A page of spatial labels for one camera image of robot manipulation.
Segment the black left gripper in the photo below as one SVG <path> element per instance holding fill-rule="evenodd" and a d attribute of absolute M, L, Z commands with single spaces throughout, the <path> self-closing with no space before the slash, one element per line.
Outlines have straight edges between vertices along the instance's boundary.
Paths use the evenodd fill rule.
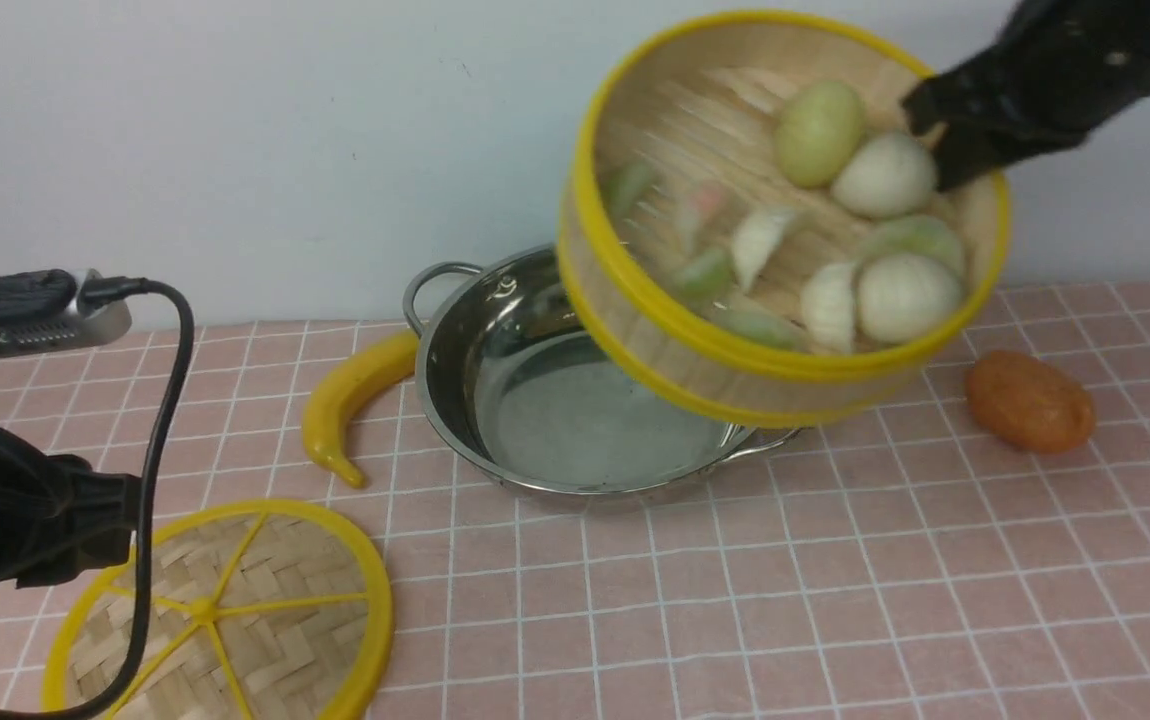
<path fill-rule="evenodd" d="M 141 480 L 45 454 L 0 427 L 0 583 L 62 585 L 130 560 Z"/>

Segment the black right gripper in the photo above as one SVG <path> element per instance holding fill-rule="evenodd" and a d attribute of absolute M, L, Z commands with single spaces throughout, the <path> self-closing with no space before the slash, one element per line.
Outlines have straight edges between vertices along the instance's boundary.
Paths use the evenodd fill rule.
<path fill-rule="evenodd" d="M 1023 1 L 977 54 L 903 99 L 910 131 L 941 128 L 940 191 L 1078 150 L 1150 97 L 1150 1 Z"/>

